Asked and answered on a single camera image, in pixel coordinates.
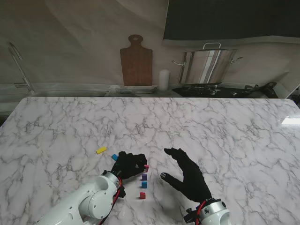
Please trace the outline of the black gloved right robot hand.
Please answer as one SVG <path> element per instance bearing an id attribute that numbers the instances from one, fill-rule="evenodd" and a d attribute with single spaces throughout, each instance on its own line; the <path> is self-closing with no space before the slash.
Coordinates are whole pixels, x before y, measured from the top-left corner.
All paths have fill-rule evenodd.
<path id="1" fill-rule="evenodd" d="M 165 148 L 165 153 L 175 159 L 182 170 L 183 181 L 168 173 L 161 173 L 162 180 L 181 192 L 189 200 L 202 203 L 212 197 L 199 166 L 192 161 L 182 149 Z"/>

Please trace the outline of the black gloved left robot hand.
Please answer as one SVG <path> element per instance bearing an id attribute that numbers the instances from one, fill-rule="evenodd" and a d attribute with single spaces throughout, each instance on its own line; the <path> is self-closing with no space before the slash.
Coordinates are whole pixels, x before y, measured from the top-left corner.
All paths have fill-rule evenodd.
<path id="1" fill-rule="evenodd" d="M 129 179 L 141 174 L 146 164 L 147 159 L 144 154 L 134 155 L 121 151 L 110 172 L 121 180 Z"/>

